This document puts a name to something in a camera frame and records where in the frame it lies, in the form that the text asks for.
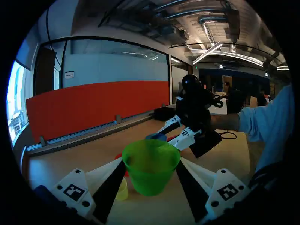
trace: table surface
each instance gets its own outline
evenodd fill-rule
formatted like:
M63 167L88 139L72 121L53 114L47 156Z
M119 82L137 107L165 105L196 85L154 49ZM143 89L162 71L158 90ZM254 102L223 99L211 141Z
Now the table surface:
M126 130L101 139L51 154L30 158L29 184L32 188L44 185L52 188L74 168L85 172L94 170L114 160L125 146L145 136L157 132L164 122L149 120ZM178 128L167 136L175 136ZM223 140L198 160L189 149L181 156L213 172L221 168L229 169L242 181L248 180L250 171L249 152L244 133L235 132L237 139ZM107 224L195 224L193 215L174 173L164 191L154 197L138 194L126 178L129 197L125 201L115 201Z
M222 98L221 101L223 102L221 108L215 107L214 105L208 108L211 115L227 115L226 98Z

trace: window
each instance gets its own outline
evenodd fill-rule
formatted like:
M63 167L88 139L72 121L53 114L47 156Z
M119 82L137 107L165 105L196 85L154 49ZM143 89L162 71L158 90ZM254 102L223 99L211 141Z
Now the window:
M6 98L7 124L12 142L28 121L23 87L26 72L28 72L27 69L16 61L14 62Z
M59 71L54 67L54 74L53 74L53 90L59 89Z

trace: orange wall panel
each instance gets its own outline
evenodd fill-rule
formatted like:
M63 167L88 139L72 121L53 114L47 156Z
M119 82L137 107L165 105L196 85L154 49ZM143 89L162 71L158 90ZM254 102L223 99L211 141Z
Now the orange wall panel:
M120 81L49 91L26 100L34 141L62 137L169 104L167 81Z

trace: ceiling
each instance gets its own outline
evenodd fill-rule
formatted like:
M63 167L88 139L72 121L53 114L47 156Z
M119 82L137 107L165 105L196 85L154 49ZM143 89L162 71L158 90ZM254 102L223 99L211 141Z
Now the ceiling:
M191 49L207 50L214 45L211 42L221 41L224 44L220 51L260 60L265 63L263 69L266 71L286 65L277 41L245 0L80 0L73 19L73 32L87 18L97 18L98 27L129 30L168 47L193 44L184 50L191 60L202 54L192 53ZM109 49L107 45L108 51L120 52L123 48ZM208 55L203 62L235 62L262 69L224 55Z

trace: door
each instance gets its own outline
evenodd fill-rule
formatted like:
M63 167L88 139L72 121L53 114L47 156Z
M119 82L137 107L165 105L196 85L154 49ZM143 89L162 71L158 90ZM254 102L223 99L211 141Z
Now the door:
M223 92L226 92L225 82L229 82L232 87L232 76L223 76Z

